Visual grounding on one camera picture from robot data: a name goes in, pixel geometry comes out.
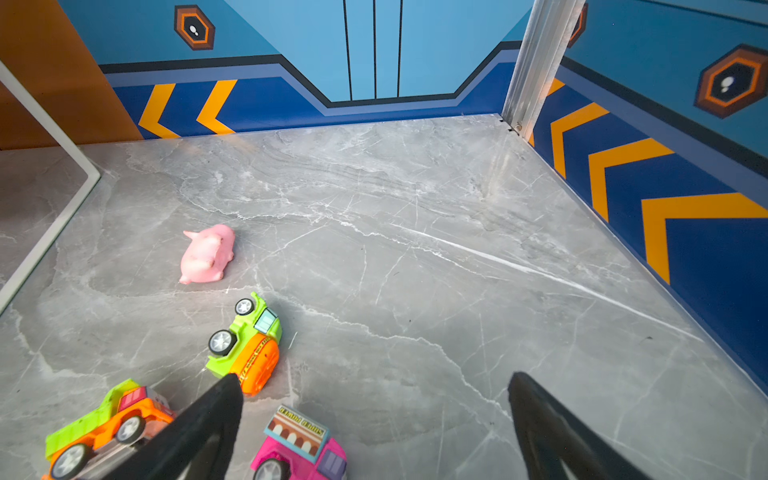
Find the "orange hexagon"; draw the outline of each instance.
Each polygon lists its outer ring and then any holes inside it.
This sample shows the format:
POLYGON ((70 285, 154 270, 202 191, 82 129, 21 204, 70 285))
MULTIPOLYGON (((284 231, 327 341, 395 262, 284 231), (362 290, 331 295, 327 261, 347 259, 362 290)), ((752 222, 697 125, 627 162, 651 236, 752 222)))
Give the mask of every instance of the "orange hexagon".
POLYGON ((193 50, 212 50, 216 28, 197 5, 176 5, 174 30, 193 50))
POLYGON ((571 39, 568 40, 568 48, 574 46, 574 43, 581 37, 584 30, 587 28, 587 3, 584 3, 584 7, 581 8, 581 13, 578 16, 576 25, 574 26, 574 32, 571 34, 571 39))
POLYGON ((767 92, 768 51, 739 45, 701 72, 694 105, 725 118, 767 92))

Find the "yellow chevron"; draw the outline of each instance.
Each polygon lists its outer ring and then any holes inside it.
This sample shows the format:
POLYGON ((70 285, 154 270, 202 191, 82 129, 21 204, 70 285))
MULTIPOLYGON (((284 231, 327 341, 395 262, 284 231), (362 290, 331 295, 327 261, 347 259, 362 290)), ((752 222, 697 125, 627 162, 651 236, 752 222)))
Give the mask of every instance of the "yellow chevron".
POLYGON ((643 200, 645 257, 661 278, 670 282, 667 219, 670 218, 768 218, 768 210, 742 194, 643 200))
POLYGON ((160 116, 168 105, 170 94, 174 92, 176 84, 155 85, 152 95, 149 96, 147 106, 141 114, 139 126, 145 128, 160 138, 180 138, 179 135, 160 125, 160 116))
POLYGON ((549 88, 549 92, 547 92, 547 96, 550 96, 554 94, 556 91, 563 88, 565 84, 561 81, 559 81, 557 78, 552 79, 552 86, 549 88))
POLYGON ((208 95, 208 100, 205 101, 203 109, 200 110, 200 114, 197 116, 198 122, 216 134, 226 135, 235 133, 234 130, 218 121, 216 117, 224 106, 224 102, 227 101, 230 93, 232 93, 232 89, 235 88, 236 83, 237 80, 217 81, 214 89, 208 95))
POLYGON ((598 104, 589 104, 579 108, 573 113, 565 115, 552 122, 552 156, 554 157, 554 169, 565 178, 565 151, 563 148, 563 133, 580 125, 589 123, 595 118, 600 118, 609 113, 598 104))
MULTIPOLYGON (((563 88, 565 84, 561 81, 559 81, 557 78, 552 78, 552 86, 549 88, 549 92, 547 92, 547 96, 550 96, 554 94, 556 91, 563 88)), ((528 139, 528 143, 531 144, 532 147, 536 146, 536 143, 533 140, 533 131, 531 132, 531 136, 528 139)))
POLYGON ((636 141, 597 152, 589 156, 589 177, 592 184, 592 207, 608 221, 608 198, 605 187, 605 169, 631 164, 649 158, 661 157, 674 152, 653 138, 636 141))

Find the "toy car windshield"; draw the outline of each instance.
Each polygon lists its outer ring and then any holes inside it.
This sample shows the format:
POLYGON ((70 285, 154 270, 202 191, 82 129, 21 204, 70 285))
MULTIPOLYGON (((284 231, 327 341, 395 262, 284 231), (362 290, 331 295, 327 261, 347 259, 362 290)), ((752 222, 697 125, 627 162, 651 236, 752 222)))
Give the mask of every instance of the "toy car windshield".
POLYGON ((266 335, 267 332, 270 331, 270 328, 272 328, 272 324, 275 323, 276 319, 277 315, 275 315, 272 310, 267 308, 261 313, 261 316, 256 321, 256 324, 253 325, 253 327, 266 335))

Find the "orange panel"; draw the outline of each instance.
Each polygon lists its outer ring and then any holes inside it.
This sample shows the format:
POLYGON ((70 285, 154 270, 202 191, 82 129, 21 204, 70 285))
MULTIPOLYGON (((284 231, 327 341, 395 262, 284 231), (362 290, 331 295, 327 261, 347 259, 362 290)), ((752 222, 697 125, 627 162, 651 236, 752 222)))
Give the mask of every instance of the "orange panel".
MULTIPOLYGON (((76 144, 142 140, 56 0, 0 2, 0 59, 76 144)), ((0 149, 56 145, 4 88, 0 149)))

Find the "rubber pig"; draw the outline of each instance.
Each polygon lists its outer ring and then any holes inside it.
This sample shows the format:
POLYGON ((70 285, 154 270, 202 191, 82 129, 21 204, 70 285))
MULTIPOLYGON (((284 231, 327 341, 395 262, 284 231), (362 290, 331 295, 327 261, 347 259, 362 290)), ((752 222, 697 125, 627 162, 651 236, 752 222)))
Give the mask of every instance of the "rubber pig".
POLYGON ((184 231, 192 239, 181 257, 179 283, 216 282, 224 278, 224 267, 235 257, 235 232, 227 225, 214 225, 201 232, 184 231))

